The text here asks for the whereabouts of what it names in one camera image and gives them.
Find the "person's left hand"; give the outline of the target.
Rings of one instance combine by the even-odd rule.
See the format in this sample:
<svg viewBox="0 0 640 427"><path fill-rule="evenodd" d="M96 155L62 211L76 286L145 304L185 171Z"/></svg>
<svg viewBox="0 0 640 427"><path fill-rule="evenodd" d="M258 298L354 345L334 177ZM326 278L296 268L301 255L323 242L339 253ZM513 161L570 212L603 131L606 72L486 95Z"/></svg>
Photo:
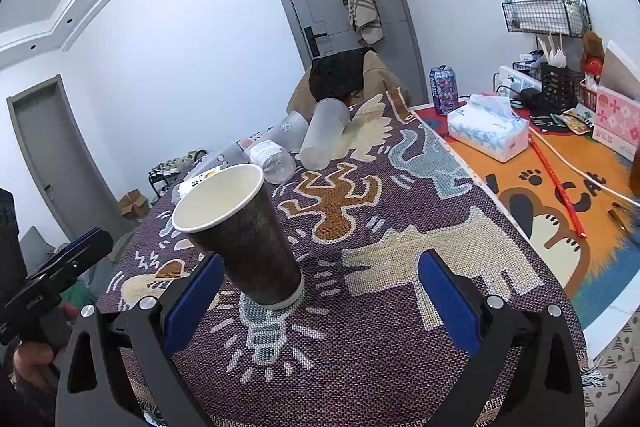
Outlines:
<svg viewBox="0 0 640 427"><path fill-rule="evenodd" d="M15 390L23 397L46 398L55 395L53 387L42 375L41 366L50 365L55 358L47 343L21 340L13 353Z"/></svg>

